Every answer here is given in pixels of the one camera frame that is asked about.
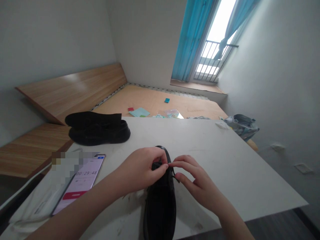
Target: wall socket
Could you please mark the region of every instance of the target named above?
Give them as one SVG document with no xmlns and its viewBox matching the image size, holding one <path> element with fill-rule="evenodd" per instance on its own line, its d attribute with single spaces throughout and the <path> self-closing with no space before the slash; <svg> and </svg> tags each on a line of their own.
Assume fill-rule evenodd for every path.
<svg viewBox="0 0 320 240">
<path fill-rule="evenodd" d="M 298 169 L 299 172 L 301 172 L 302 174 L 310 174 L 313 173 L 313 170 L 311 168 L 309 168 L 306 164 L 304 163 L 299 163 L 294 165 L 294 167 L 296 169 Z"/>
<path fill-rule="evenodd" d="M 280 143 L 274 143 L 271 145 L 272 149 L 275 150 L 276 152 L 282 152 L 285 150 L 285 147 L 280 144 Z"/>
</svg>

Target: blue curtain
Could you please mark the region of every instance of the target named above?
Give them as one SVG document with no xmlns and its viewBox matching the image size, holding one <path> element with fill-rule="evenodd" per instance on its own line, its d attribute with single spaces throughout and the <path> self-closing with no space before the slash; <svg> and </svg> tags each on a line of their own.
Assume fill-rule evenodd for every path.
<svg viewBox="0 0 320 240">
<path fill-rule="evenodd" d="M 240 27 L 240 25 L 246 20 L 248 15 L 251 13 L 253 8 L 256 6 L 256 4 L 259 2 L 259 0 L 237 0 L 234 4 L 226 34 L 224 36 L 224 39 L 221 40 L 219 45 L 219 51 L 214 56 L 214 60 L 218 60 L 222 58 L 223 50 L 227 46 L 227 41 L 229 38 L 234 34 L 234 32 Z"/>
<path fill-rule="evenodd" d="M 183 18 L 172 79 L 187 81 L 212 6 L 218 0 L 188 0 Z"/>
</svg>

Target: hand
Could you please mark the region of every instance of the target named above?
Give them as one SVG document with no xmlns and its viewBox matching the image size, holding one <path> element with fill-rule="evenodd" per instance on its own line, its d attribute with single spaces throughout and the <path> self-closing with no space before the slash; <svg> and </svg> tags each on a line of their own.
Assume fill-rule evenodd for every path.
<svg viewBox="0 0 320 240">
<path fill-rule="evenodd" d="M 177 157 L 172 163 L 169 163 L 169 166 L 180 167 L 191 173 L 195 178 L 193 182 L 182 173 L 176 173 L 175 177 L 182 182 L 198 203 L 216 215 L 219 211 L 219 203 L 224 200 L 228 201 L 210 179 L 206 171 L 190 155 Z"/>
<path fill-rule="evenodd" d="M 153 162 L 161 161 L 162 165 L 152 171 Z M 140 148 L 127 157 L 127 159 L 112 173 L 122 196 L 136 192 L 154 184 L 160 179 L 168 168 L 166 153 L 158 147 Z"/>
</svg>

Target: red object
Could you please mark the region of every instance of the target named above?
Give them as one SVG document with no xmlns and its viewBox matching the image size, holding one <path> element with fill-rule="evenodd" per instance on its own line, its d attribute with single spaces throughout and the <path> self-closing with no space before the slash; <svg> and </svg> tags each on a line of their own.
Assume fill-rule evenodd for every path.
<svg viewBox="0 0 320 240">
<path fill-rule="evenodd" d="M 81 191 L 81 192 L 70 192 L 70 193 L 66 193 L 64 196 L 63 196 L 63 200 L 66 200 L 66 199 L 75 199 L 75 198 L 79 198 L 81 197 L 83 194 L 85 194 L 87 191 Z"/>
</svg>

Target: headboard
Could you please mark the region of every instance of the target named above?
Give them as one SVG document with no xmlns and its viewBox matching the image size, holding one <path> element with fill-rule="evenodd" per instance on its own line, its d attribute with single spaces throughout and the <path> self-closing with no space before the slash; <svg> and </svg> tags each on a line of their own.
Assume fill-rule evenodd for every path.
<svg viewBox="0 0 320 240">
<path fill-rule="evenodd" d="M 70 113 L 90 111 L 127 83 L 120 63 L 16 87 L 51 123 L 65 125 Z"/>
</svg>

